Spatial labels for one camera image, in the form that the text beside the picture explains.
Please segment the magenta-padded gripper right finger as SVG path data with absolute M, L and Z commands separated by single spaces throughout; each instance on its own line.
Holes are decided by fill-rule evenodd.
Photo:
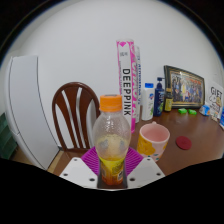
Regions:
M 140 188 L 164 177 L 152 158 L 143 157 L 132 148 L 125 158 L 125 174 L 128 188 Z

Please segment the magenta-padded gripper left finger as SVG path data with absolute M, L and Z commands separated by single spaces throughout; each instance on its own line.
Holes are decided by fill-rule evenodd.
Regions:
M 73 157 L 60 177 L 84 188 L 96 188 L 100 173 L 100 162 L 95 148 L 81 158 Z

